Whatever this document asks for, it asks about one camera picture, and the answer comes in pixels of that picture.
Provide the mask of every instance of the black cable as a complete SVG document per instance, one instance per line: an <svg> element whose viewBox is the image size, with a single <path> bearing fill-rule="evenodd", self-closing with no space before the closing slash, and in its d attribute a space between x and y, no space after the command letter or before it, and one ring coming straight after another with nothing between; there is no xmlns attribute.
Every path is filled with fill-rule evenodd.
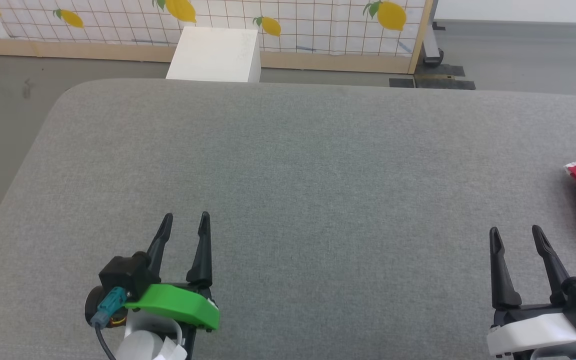
<svg viewBox="0 0 576 360"><path fill-rule="evenodd" d="M94 333L96 333L96 338L99 339L99 344L101 344L101 349L103 349L103 352L108 357L108 359L109 360L117 360L115 358L115 356L113 355L113 352L110 351L110 349L108 348L108 345L106 344L106 340L104 340L104 336L101 334L101 326L99 324L96 324L94 326Z"/></svg>

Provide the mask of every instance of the metal stand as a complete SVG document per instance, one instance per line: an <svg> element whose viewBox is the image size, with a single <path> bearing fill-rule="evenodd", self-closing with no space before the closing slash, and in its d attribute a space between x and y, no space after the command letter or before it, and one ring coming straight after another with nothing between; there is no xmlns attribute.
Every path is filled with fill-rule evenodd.
<svg viewBox="0 0 576 360"><path fill-rule="evenodd" d="M437 46L437 39L435 38L435 12L437 11L437 3L439 0L432 2L432 9L430 10L430 17L428 18L427 29L423 37L423 58L422 62L425 66L430 68L438 67L444 60L444 51Z"/></svg>

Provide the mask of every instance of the white box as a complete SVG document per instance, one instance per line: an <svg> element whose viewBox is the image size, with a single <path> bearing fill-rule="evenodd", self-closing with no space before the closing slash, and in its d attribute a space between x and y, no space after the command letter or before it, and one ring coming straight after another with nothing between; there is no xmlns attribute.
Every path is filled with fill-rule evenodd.
<svg viewBox="0 0 576 360"><path fill-rule="evenodd" d="M258 32L218 27L185 27L166 79L258 83Z"/></svg>

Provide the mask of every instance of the teal connector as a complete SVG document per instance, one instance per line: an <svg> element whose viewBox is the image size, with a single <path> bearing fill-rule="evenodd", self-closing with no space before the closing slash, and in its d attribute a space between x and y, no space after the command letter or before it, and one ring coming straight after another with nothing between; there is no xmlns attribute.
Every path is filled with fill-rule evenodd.
<svg viewBox="0 0 576 360"><path fill-rule="evenodd" d="M103 301L96 307L96 313L90 319L90 326L95 328L103 329L108 325L110 317L113 316L117 310L124 307L126 303L126 289L123 287L114 287L108 294L103 298Z"/></svg>

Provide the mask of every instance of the white wall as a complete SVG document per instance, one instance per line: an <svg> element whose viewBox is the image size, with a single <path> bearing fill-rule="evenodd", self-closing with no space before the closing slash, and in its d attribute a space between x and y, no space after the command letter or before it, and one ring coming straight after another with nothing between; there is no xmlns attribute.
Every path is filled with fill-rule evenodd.
<svg viewBox="0 0 576 360"><path fill-rule="evenodd" d="M438 0L435 19L576 23L576 0Z"/></svg>

